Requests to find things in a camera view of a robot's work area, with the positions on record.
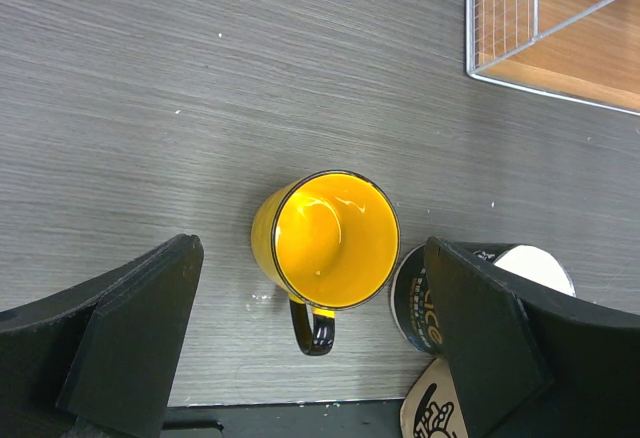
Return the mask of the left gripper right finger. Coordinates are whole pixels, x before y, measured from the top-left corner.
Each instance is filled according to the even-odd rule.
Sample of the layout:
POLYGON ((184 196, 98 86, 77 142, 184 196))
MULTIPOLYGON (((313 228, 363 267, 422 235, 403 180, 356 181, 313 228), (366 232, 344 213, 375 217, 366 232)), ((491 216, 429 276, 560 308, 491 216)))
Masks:
POLYGON ((425 265, 469 436, 638 436, 638 315, 546 288, 436 237, 425 265))

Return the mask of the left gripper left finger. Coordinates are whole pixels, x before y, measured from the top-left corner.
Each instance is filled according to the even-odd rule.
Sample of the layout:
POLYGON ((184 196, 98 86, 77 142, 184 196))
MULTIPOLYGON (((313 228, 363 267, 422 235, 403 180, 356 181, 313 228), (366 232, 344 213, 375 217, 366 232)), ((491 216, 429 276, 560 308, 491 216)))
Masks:
POLYGON ((2 311, 2 436, 159 436, 203 261, 179 234, 2 311))

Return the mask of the brown paper towel roll front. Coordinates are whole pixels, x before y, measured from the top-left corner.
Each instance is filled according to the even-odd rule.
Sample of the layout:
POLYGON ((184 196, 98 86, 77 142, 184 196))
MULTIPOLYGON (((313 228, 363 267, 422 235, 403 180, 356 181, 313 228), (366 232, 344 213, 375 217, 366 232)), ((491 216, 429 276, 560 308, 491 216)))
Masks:
POLYGON ((447 362, 436 358, 416 381, 400 409, 403 438, 467 438, 447 362))

